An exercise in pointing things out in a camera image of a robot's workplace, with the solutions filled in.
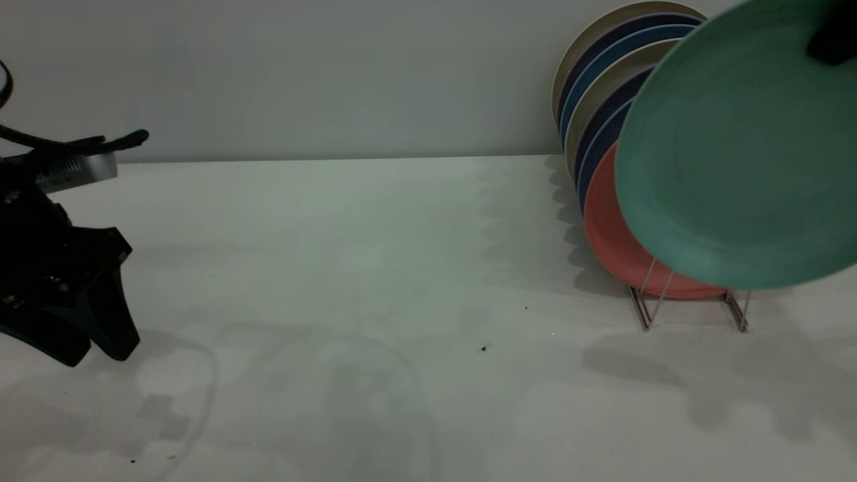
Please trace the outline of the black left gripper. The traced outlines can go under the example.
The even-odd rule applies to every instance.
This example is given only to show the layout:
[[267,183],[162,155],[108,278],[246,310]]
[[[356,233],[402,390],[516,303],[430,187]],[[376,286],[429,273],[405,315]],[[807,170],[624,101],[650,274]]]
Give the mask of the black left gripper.
[[73,228],[82,271],[82,292],[74,292],[66,258],[72,224],[48,196],[68,181],[2,161],[1,332],[68,367],[91,342],[123,362],[140,344],[121,275],[133,249],[119,229]]

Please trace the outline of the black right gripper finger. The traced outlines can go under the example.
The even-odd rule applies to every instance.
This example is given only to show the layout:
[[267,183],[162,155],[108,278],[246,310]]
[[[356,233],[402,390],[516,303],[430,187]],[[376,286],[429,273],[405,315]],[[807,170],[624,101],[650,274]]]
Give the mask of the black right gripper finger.
[[806,55],[832,66],[856,56],[856,1],[833,1],[806,46]]

